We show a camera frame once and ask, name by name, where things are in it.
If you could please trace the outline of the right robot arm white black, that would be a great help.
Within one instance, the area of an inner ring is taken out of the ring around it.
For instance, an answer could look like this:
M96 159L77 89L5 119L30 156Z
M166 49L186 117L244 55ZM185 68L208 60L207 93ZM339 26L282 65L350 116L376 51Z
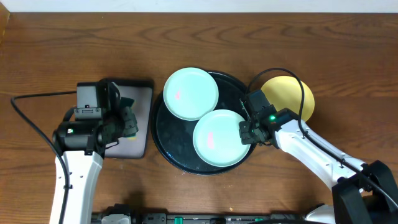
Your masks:
M312 131L294 112L272 105L244 106L243 144L266 144L290 154L331 190L333 204L320 205L299 223L397 223L397 184L381 161L367 164Z

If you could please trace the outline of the green yellow sponge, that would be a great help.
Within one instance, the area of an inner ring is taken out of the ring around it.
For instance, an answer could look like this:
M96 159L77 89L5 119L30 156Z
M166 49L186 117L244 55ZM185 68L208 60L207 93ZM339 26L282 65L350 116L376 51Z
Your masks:
M131 98L121 97L119 104L119 112L121 113L121 117L124 121L123 136L125 138L134 137L139 130L137 127L136 116L132 110L134 102L135 101Z

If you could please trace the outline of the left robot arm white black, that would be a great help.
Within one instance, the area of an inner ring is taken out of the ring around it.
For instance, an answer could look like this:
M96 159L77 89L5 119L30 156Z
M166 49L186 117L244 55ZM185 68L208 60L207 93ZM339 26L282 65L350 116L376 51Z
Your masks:
M138 132L134 100L121 96L114 82L79 83L77 105L53 132L56 185L51 223L90 223L105 151Z

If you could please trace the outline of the yellow plate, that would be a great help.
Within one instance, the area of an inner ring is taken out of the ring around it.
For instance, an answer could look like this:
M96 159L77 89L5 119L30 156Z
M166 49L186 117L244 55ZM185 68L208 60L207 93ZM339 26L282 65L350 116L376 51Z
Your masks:
M308 121L315 109L315 99L309 87L302 82L304 88L304 104L302 119ZM279 76L266 81L261 87L270 104L276 111L288 108L298 114L301 104L302 91L298 81L294 77Z

